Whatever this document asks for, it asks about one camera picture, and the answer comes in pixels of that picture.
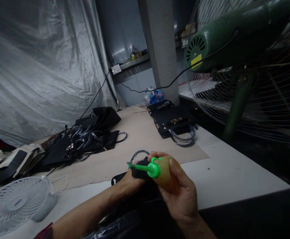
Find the yellow sticker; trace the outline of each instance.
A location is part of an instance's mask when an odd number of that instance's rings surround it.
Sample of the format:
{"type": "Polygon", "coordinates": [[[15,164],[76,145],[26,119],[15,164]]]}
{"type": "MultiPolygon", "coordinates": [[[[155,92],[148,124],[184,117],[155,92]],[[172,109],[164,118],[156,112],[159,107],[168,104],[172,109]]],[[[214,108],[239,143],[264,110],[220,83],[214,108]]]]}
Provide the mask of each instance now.
{"type": "MultiPolygon", "coordinates": [[[[202,59],[202,55],[199,54],[196,58],[194,58],[191,61],[191,65],[195,64],[196,62],[200,61],[202,59]]],[[[192,69],[194,69],[195,67],[199,66],[200,64],[202,64],[202,62],[198,63],[197,65],[193,66],[192,69]]]]}

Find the cardboard sheet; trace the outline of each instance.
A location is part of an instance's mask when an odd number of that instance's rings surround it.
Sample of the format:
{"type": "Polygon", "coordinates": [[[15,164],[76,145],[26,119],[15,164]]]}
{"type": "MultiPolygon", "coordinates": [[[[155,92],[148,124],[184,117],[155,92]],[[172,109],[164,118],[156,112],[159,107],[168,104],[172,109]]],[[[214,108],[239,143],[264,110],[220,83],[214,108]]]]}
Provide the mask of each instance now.
{"type": "MultiPolygon", "coordinates": [[[[196,144],[189,148],[182,148],[177,146],[171,138],[162,139],[153,119],[144,108],[132,106],[119,111],[118,115],[122,120],[111,131],[126,132],[128,137],[125,141],[116,144],[112,150],[89,156],[84,162],[57,169],[48,178],[57,178],[68,174],[69,182],[66,189],[108,181],[115,175],[126,172],[126,162],[130,161],[133,154],[140,149],[149,152],[166,152],[181,164],[209,158],[196,144]]],[[[124,135],[119,135],[117,140],[120,140],[120,137],[123,138],[124,135]]],[[[140,153],[135,160],[142,160],[145,156],[145,153],[140,153]]],[[[53,183],[55,190],[62,189],[65,183],[65,178],[53,183]]]]}

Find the green nozzle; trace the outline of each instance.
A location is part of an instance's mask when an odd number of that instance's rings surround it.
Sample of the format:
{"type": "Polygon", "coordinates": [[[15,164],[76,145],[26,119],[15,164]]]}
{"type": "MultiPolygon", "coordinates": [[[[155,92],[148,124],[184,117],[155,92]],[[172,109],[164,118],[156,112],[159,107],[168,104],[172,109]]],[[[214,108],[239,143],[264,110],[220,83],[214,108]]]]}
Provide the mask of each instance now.
{"type": "Polygon", "coordinates": [[[161,174],[161,168],[157,163],[149,163],[147,166],[131,163],[127,163],[127,165],[131,169],[146,171],[148,176],[150,176],[151,178],[158,178],[161,174]]]}

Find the gold clasp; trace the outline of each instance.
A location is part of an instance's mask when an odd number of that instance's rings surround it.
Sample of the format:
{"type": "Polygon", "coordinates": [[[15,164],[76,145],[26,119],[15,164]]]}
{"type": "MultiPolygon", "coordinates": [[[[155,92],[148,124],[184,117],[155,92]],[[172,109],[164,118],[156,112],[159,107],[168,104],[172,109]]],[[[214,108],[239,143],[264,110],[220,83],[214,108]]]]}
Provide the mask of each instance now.
{"type": "Polygon", "coordinates": [[[177,118],[177,119],[173,119],[173,120],[171,120],[171,123],[176,124],[177,122],[179,122],[181,120],[182,120],[181,117],[180,118],[177,118]]]}

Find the green fan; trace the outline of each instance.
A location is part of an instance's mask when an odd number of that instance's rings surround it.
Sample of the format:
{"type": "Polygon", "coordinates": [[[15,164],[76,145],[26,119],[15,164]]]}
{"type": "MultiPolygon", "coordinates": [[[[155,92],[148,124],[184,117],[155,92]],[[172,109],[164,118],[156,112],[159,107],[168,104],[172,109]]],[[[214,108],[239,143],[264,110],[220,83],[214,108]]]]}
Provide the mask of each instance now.
{"type": "Polygon", "coordinates": [[[187,85],[224,139],[290,141],[290,1],[196,1],[191,26],[187,85]]]}

